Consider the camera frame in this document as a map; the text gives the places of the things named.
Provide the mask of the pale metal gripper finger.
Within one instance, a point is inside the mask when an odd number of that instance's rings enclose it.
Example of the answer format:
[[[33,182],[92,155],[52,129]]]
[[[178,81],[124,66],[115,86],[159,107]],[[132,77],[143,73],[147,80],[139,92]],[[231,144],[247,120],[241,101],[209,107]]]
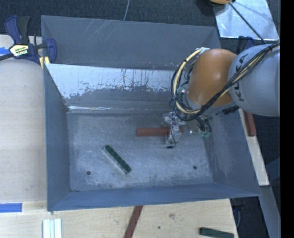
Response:
[[[165,136],[165,143],[166,144],[176,144],[179,142],[182,135],[183,135],[183,133],[181,133],[181,132],[170,133]]]
[[[179,128],[185,125],[185,121],[180,119],[176,112],[168,112],[162,114],[162,125]]]

